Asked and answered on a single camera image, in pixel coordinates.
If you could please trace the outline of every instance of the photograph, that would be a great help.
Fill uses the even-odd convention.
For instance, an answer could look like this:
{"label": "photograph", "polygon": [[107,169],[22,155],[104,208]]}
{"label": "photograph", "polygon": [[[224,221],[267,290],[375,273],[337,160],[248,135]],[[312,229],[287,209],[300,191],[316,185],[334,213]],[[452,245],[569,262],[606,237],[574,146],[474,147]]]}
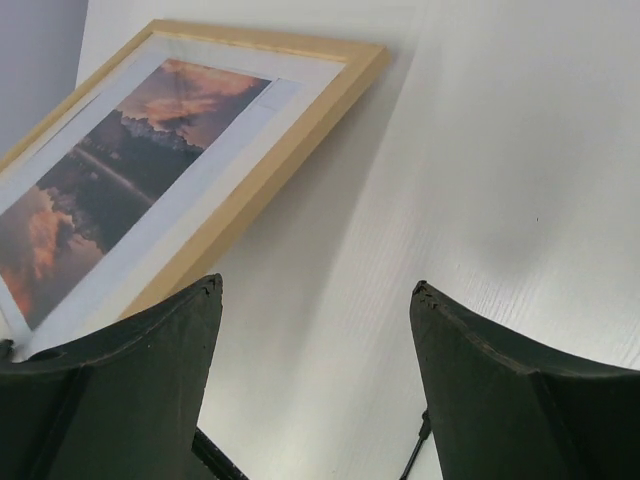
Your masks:
{"label": "photograph", "polygon": [[166,60],[0,214],[0,277],[30,329],[270,83]]}

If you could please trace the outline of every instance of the gray wall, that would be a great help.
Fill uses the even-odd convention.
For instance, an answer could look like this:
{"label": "gray wall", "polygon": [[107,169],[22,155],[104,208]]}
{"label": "gray wall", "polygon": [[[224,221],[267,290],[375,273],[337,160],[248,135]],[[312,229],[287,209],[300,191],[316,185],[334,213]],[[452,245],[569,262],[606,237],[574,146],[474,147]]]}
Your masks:
{"label": "gray wall", "polygon": [[87,0],[0,0],[0,155],[75,88]]}

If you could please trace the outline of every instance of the wall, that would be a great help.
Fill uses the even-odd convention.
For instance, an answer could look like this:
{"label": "wall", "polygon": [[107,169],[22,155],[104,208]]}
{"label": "wall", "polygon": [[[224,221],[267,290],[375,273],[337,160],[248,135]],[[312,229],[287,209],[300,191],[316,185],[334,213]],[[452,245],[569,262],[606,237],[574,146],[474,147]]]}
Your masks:
{"label": "wall", "polygon": [[[4,155],[73,91],[87,0],[3,0],[1,8],[0,155]],[[7,334],[2,319],[0,337]]]}
{"label": "wall", "polygon": [[[395,63],[215,270],[201,427],[262,479],[397,478],[425,406],[427,278],[555,347],[640,366],[640,6],[92,0],[79,80],[152,18],[388,44]],[[412,478],[438,478],[433,443]]]}

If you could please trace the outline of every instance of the picture frame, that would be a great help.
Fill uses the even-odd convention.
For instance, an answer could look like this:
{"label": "picture frame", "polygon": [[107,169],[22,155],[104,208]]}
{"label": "picture frame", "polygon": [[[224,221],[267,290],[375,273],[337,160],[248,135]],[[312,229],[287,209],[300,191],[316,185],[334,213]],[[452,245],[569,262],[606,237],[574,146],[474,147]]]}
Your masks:
{"label": "picture frame", "polygon": [[377,44],[150,22],[0,161],[0,311],[25,355],[205,275],[389,62]]}

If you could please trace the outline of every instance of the wooden picture frame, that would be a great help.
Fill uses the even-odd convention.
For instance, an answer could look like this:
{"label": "wooden picture frame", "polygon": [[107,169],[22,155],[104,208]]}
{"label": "wooden picture frame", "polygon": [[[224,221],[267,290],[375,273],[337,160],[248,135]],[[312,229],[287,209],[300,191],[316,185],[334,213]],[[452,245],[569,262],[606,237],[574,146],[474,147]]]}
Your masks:
{"label": "wooden picture frame", "polygon": [[[272,52],[283,58],[306,57],[336,62],[342,66],[297,120],[234,186],[232,192],[210,212],[208,218],[177,253],[168,259],[152,280],[136,294],[135,299],[121,312],[120,318],[159,302],[206,274],[390,61],[389,52],[381,45],[291,33],[154,20],[7,153],[0,162],[0,177],[13,175],[9,170],[18,159],[28,156],[30,148],[36,150],[34,145],[47,132],[51,135],[52,130],[58,128],[56,125],[63,121],[65,115],[70,115],[69,112],[83,98],[91,94],[152,37],[170,38],[176,42],[200,42],[198,45],[206,43],[251,49],[256,52]],[[45,346],[50,345],[42,344],[37,349]]]}

